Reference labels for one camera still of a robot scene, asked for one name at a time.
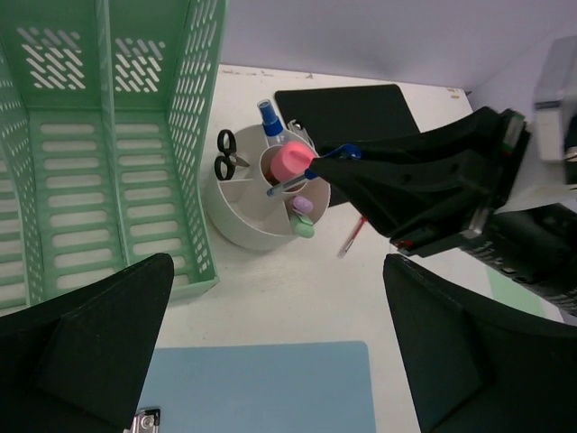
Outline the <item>blue pen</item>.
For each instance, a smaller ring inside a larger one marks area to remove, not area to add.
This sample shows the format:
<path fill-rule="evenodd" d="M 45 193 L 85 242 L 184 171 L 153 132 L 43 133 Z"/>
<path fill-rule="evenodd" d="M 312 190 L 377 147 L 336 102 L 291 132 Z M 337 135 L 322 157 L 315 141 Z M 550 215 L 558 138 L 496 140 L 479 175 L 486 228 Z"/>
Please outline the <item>blue pen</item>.
<path fill-rule="evenodd" d="M 362 157 L 362 151 L 356 145 L 351 143 L 343 144 L 336 149 L 330 151 L 329 153 L 315 158 L 311 161 L 310 166 L 315 161 L 322 161 L 322 160 L 329 160 L 329 159 L 338 159 L 338 160 L 359 160 Z M 266 195 L 269 198 L 278 196 L 281 193 L 285 193 L 294 189 L 298 186 L 301 186 L 305 183 L 308 183 L 310 180 L 314 180 L 318 177 L 318 174 L 314 172 L 311 167 L 306 168 L 302 174 L 294 177 L 293 179 L 287 180 L 285 182 L 281 182 L 280 184 L 268 189 L 266 191 Z"/>

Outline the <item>red pen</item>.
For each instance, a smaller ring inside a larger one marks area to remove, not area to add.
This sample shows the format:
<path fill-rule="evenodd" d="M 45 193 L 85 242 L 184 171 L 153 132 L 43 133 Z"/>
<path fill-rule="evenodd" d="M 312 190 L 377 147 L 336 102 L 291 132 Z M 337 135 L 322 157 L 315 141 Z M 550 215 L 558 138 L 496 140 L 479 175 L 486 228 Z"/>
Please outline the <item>red pen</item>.
<path fill-rule="evenodd" d="M 357 223 L 355 224 L 352 232 L 347 236 L 346 240 L 344 241 L 342 247 L 340 248 L 337 257 L 339 259 L 344 258 L 348 251 L 350 250 L 350 248 L 352 247 L 356 237 L 358 236 L 358 234 L 361 232 L 363 226 L 365 225 L 367 219 L 364 216 L 361 216 L 359 218 L 359 220 L 357 221 Z"/>

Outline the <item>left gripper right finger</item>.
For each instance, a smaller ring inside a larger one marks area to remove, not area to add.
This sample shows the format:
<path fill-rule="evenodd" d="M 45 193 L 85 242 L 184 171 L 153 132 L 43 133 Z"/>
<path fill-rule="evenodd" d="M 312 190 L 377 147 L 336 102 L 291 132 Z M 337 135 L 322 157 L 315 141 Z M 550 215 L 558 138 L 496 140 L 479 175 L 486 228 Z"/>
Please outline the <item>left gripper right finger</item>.
<path fill-rule="evenodd" d="M 574 432 L 576 329 L 389 254 L 383 280 L 423 432 Z"/>

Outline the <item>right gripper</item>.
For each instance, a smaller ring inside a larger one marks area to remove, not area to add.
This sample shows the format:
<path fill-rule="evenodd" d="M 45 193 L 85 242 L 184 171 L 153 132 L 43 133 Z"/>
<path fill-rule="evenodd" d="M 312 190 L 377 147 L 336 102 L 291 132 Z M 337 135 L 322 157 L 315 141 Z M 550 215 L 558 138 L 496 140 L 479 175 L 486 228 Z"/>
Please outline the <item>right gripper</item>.
<path fill-rule="evenodd" d="M 315 159 L 312 171 L 404 254 L 457 248 L 498 271 L 557 271 L 576 258 L 564 204 L 576 195 L 574 111 L 529 124 L 485 106 L 424 133 L 325 143 L 321 155 L 342 144 L 363 159 Z"/>

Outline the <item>purple highlighter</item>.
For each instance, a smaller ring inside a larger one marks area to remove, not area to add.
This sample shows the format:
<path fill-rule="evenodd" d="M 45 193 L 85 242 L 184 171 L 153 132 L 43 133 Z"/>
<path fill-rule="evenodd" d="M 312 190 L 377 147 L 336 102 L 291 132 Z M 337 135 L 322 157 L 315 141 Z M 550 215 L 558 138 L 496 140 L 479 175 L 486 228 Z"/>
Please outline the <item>purple highlighter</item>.
<path fill-rule="evenodd" d="M 301 215 L 308 215 L 314 210 L 314 204 L 302 196 L 294 196 L 291 206 L 296 213 Z"/>

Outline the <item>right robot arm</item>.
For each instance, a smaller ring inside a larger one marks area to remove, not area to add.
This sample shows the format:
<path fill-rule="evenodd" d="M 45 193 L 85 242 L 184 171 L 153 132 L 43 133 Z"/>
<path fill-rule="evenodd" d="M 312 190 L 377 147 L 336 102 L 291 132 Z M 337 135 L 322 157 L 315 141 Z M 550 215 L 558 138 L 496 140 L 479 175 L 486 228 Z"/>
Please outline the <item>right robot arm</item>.
<path fill-rule="evenodd" d="M 560 199 L 512 208 L 532 135 L 488 107 L 420 134 L 328 144 L 311 169 L 407 256 L 460 249 L 568 314 L 576 311 L 576 215 Z"/>

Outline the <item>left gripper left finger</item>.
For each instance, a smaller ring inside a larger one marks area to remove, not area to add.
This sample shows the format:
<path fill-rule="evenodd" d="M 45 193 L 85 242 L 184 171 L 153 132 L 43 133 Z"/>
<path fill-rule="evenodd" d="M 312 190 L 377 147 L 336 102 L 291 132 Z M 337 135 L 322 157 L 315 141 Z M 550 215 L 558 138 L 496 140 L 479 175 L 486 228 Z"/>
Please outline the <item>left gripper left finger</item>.
<path fill-rule="evenodd" d="M 169 304 L 156 253 L 1 318 L 3 432 L 123 432 L 133 423 Z"/>

